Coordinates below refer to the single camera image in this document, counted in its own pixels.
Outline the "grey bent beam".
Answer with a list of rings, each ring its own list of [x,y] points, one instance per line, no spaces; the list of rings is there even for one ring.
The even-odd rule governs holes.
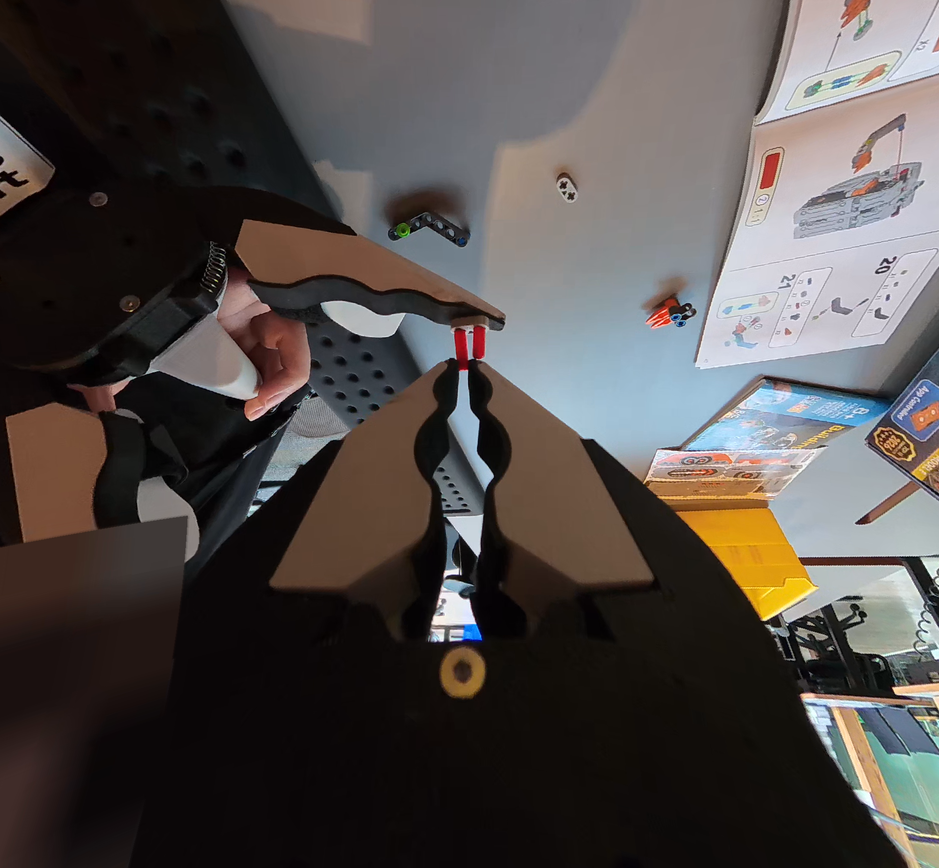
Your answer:
[[[441,238],[449,240],[454,246],[464,248],[469,244],[470,231],[451,222],[434,211],[425,211],[412,218],[399,222],[388,229],[389,240],[404,240],[422,229],[435,232]]]

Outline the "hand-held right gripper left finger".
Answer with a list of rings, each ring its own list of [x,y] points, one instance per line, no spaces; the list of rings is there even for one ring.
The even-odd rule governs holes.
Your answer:
[[[270,586],[369,605],[393,637],[427,639],[447,560],[435,474],[455,405],[456,361],[447,360],[351,431]]]

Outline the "black dimpled mat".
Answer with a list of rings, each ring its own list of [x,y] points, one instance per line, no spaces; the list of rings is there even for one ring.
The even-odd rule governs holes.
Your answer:
[[[61,115],[111,181],[260,190],[334,219],[220,0],[2,0],[2,119],[18,115]],[[341,320],[353,335],[362,336],[358,313],[389,318],[335,301],[314,322],[297,321],[308,335],[337,305],[356,307]],[[112,412],[135,417],[147,441],[140,522],[151,511],[189,513],[177,493],[187,469],[167,430],[120,407],[122,392]],[[52,403],[105,412],[70,388],[68,402],[2,401],[16,517],[6,419]]]

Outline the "grey desk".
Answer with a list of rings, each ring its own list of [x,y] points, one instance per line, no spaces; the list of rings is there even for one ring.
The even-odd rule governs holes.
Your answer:
[[[224,0],[341,221],[507,315],[487,360],[643,478],[759,376],[893,397],[937,279],[886,345],[698,370],[785,0]],[[566,203],[556,178],[580,195]],[[664,298],[687,326],[645,325]]]

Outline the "blue cover manual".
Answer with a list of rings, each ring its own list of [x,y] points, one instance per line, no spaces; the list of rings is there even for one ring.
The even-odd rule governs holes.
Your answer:
[[[825,447],[879,421],[890,399],[761,378],[680,445],[682,451],[757,452]]]

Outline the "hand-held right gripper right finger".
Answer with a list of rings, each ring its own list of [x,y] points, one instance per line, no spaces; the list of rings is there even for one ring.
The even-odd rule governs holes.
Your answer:
[[[521,639],[559,603],[654,577],[581,436],[484,361],[468,368],[491,472],[471,597],[485,639]]]

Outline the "orange black claw assembly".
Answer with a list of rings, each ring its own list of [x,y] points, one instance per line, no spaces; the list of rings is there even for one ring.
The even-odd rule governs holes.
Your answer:
[[[686,327],[696,315],[697,310],[690,301],[680,302],[676,295],[670,295],[655,306],[645,325],[654,330],[669,325],[681,329]]]

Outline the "black wrist band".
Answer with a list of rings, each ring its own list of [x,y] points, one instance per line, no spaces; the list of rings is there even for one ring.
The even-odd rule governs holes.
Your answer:
[[[116,412],[101,412],[99,418],[106,454],[93,492],[96,527],[139,523],[138,491],[147,464],[144,428],[135,417]]]

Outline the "yellow plastic bin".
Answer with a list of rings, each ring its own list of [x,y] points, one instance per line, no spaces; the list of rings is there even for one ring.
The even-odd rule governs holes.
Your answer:
[[[679,511],[722,562],[763,621],[781,615],[818,590],[772,511]]]

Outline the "person's left hand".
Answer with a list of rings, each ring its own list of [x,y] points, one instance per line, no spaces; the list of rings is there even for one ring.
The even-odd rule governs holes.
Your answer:
[[[136,380],[161,374],[241,402],[246,419],[257,421],[306,387],[311,354],[306,326],[283,318],[249,285],[249,274],[230,268],[212,319],[198,321],[153,360],[143,373],[119,372],[106,383],[88,374],[67,387],[81,393],[95,412],[115,411],[116,396]]]

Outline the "open instruction booklet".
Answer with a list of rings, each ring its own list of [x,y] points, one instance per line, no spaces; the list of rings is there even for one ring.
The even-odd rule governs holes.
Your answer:
[[[790,0],[696,367],[881,345],[937,271],[938,0]]]

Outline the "sticker sheet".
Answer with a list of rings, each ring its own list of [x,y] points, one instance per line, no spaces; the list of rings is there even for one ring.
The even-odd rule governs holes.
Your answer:
[[[655,453],[644,480],[660,498],[769,501],[826,451],[672,451]]]

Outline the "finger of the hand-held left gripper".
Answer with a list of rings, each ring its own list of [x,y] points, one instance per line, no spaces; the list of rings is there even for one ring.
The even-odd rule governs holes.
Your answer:
[[[314,322],[326,304],[342,301],[448,327],[481,321],[501,331],[506,322],[463,287],[357,234],[245,220],[235,253],[258,298],[290,319]]]

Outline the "person's left forearm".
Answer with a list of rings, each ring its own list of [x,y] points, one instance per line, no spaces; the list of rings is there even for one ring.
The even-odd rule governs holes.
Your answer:
[[[8,417],[6,434],[22,540],[95,531],[107,457],[99,416],[52,403]]]

